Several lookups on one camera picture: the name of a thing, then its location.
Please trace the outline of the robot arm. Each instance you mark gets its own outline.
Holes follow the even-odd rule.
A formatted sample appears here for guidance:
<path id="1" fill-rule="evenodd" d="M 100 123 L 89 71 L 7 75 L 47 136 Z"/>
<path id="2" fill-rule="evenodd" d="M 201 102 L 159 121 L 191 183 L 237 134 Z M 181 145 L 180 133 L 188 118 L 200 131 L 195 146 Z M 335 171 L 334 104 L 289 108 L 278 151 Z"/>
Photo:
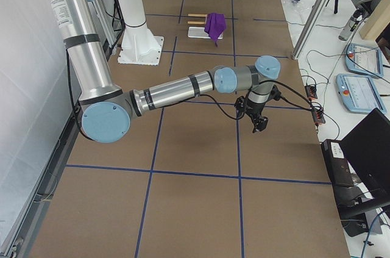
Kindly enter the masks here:
<path id="1" fill-rule="evenodd" d="M 119 0 L 124 36 L 119 63 L 128 64 L 121 85 L 113 81 L 88 0 L 49 0 L 62 34 L 68 67 L 73 68 L 81 96 L 82 116 L 76 123 L 89 140 L 113 143 L 130 129 L 133 120 L 146 112 L 173 106 L 207 95 L 211 91 L 234 93 L 236 119 L 248 116 L 255 132 L 266 128 L 262 115 L 266 103 L 277 97 L 275 85 L 281 64 L 272 56 L 261 56 L 253 65 L 217 66 L 181 79 L 152 85 L 163 47 L 163 37 L 147 26 L 142 0 Z"/>

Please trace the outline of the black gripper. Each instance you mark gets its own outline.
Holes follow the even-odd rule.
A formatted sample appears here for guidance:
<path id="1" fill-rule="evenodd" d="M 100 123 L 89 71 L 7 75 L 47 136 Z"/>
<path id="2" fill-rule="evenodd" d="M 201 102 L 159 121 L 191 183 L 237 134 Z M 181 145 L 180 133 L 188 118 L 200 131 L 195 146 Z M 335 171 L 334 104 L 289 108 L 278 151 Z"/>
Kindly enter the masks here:
<path id="1" fill-rule="evenodd" d="M 237 111 L 237 116 L 242 118 L 247 115 L 253 124 L 253 133 L 261 132 L 268 125 L 268 117 L 262 116 L 262 111 L 267 102 L 281 98 L 281 92 L 273 85 L 269 93 L 262 94 L 259 91 L 249 90 L 246 96 L 240 96 L 235 101 L 234 107 Z"/>

